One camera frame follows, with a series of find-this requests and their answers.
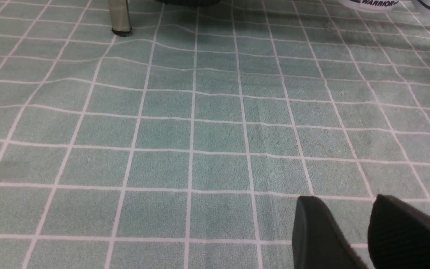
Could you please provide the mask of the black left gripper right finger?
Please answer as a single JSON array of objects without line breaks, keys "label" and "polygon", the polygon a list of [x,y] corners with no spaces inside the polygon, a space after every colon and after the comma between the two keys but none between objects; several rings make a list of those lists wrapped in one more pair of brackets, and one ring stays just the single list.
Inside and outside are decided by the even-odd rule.
[{"label": "black left gripper right finger", "polygon": [[376,269],[430,269],[430,216],[394,196],[377,195],[368,252]]}]

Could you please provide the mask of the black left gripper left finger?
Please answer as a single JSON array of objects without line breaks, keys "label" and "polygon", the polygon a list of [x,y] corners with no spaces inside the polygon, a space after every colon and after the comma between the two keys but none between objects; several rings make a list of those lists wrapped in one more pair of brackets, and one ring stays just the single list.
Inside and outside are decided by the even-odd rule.
[{"label": "black left gripper left finger", "polygon": [[314,196],[297,198],[292,252],[296,269],[367,269],[329,208]]}]

